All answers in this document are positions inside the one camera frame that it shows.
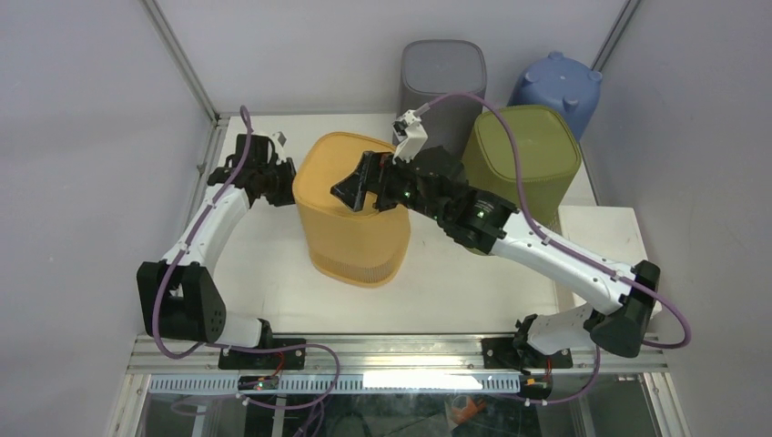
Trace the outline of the yellow mesh waste bin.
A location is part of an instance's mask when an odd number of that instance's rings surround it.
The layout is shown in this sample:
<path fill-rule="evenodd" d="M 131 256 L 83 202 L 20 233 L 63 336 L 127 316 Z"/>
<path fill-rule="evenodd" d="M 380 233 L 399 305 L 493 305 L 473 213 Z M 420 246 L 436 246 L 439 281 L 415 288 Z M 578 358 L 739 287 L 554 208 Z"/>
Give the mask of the yellow mesh waste bin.
<path fill-rule="evenodd" d="M 330 193 L 356 168 L 366 151 L 395 147 L 373 137 L 332 132 L 320 137 L 303 159 L 292 193 L 310 260 L 321 273 L 360 287 L 379 287 L 398 272 L 407 253 L 411 224 L 402 206 L 379 212 L 369 204 L 352 212 Z"/>

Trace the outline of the grey mesh waste bin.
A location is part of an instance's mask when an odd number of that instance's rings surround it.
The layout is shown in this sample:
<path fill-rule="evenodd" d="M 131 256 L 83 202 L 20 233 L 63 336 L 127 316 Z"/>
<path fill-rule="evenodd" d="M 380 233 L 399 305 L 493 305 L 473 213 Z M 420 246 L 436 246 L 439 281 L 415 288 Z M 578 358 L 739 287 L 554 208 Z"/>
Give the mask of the grey mesh waste bin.
<path fill-rule="evenodd" d="M 434 98 L 465 92 L 484 97 L 487 71 L 483 51 L 477 45 L 454 39 L 412 42 L 401 55 L 397 114 Z M 429 138 L 426 147 L 444 147 L 461 158 L 475 119 L 483 105 L 468 97 L 449 97 L 422 115 Z"/>

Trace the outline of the green mesh waste bin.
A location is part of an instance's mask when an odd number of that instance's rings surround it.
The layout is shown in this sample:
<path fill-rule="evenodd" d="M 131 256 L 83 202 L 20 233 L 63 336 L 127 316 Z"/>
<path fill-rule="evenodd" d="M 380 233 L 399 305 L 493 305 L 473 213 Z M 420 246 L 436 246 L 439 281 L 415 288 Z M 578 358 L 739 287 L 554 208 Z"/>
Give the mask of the green mesh waste bin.
<path fill-rule="evenodd" d="M 526 203 L 538 223 L 553 229 L 557 210 L 583 161 L 580 148 L 563 117 L 547 106 L 523 105 L 500 110 L 513 132 L 518 156 L 491 112 L 474 122 L 462 155 L 471 186 L 521 205 L 515 164 L 522 170 Z"/>

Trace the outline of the blue plastic bucket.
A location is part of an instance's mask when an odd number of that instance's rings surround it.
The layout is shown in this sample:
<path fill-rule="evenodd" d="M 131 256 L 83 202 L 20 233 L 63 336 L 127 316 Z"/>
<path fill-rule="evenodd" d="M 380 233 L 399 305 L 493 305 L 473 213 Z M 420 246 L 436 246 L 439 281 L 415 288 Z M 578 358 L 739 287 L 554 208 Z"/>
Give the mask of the blue plastic bucket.
<path fill-rule="evenodd" d="M 541 105 L 561 115 L 579 141 L 600 100 L 604 76 L 585 64 L 552 51 L 519 75 L 507 106 Z"/>

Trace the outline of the white perforated plastic basket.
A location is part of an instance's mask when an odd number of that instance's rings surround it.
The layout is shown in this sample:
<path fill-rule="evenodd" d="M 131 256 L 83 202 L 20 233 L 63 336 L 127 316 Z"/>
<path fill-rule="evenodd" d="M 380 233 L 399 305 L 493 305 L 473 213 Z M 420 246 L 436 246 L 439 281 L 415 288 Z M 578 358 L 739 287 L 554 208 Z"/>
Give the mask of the white perforated plastic basket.
<path fill-rule="evenodd" d="M 608 259 L 629 265 L 649 259 L 632 208 L 560 206 L 549 229 Z"/>

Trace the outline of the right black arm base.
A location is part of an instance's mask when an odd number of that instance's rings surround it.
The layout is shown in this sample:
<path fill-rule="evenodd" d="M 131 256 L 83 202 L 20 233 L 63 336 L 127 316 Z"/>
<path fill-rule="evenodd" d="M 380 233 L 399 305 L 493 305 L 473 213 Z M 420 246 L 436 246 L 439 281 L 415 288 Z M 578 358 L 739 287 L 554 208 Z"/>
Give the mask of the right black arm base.
<path fill-rule="evenodd" d="M 480 340 L 483 367 L 486 370 L 516 370 L 529 374 L 531 370 L 571 369 L 574 366 L 569 350 L 545 355 L 530 346 L 526 335 L 530 332 L 536 314 L 515 323 L 516 331 L 505 337 L 484 337 Z"/>

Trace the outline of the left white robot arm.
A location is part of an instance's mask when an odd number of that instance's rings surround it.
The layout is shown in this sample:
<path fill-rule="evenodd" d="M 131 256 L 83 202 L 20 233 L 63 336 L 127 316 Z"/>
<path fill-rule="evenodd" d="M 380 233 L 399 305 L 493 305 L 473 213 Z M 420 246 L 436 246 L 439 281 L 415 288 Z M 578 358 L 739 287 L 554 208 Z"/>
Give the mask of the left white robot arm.
<path fill-rule="evenodd" d="M 258 199 L 280 208 L 293 204 L 296 169 L 282 132 L 240 134 L 224 165 L 208 176 L 204 198 L 178 242 L 159 261 L 137 270 L 146 332 L 156 342 L 187 340 L 239 348 L 252 370 L 274 357 L 267 320 L 227 308 L 214 270 L 233 230 Z"/>

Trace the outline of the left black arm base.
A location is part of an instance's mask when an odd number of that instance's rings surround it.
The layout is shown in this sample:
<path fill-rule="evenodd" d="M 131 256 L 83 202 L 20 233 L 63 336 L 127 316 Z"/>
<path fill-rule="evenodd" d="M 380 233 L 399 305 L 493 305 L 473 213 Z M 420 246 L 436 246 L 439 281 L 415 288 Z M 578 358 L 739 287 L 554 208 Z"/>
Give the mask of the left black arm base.
<path fill-rule="evenodd" d="M 298 371 L 305 368 L 307 341 L 300 337 L 274 338 L 267 320 L 261 322 L 261 334 L 256 348 L 244 351 L 221 351 L 218 368 L 228 371 Z"/>

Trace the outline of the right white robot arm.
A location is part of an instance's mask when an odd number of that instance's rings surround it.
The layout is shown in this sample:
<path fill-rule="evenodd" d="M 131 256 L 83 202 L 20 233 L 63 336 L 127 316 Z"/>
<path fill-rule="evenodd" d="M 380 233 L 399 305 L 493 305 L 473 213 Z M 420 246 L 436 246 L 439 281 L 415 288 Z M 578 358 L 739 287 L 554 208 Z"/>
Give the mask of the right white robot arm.
<path fill-rule="evenodd" d="M 646 260 L 631 266 L 605 259 L 549 229 L 534 231 L 512 202 L 472 187 L 461 161 L 443 148 L 423 150 L 410 162 L 365 151 L 330 193 L 352 211 L 362 210 L 370 194 L 378 211 L 404 206 L 433 219 L 455 243 L 522 264 L 579 295 L 581 306 L 517 322 L 513 355 L 524 368 L 576 346 L 623 358 L 640 353 L 654 300 L 638 286 L 655 289 L 660 269 Z"/>

